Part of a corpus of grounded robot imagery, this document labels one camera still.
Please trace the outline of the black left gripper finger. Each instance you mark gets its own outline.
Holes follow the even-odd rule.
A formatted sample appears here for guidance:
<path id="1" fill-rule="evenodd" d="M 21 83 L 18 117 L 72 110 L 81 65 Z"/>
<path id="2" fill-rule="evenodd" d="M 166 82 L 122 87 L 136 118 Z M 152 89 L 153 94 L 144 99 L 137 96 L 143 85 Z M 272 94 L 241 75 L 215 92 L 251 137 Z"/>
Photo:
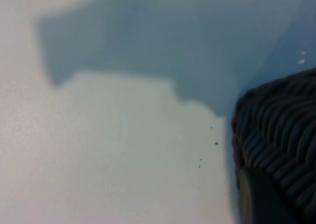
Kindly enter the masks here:
<path id="1" fill-rule="evenodd" d="M 242 224 L 296 224 L 269 176 L 256 168 L 239 172 L 239 215 Z"/>

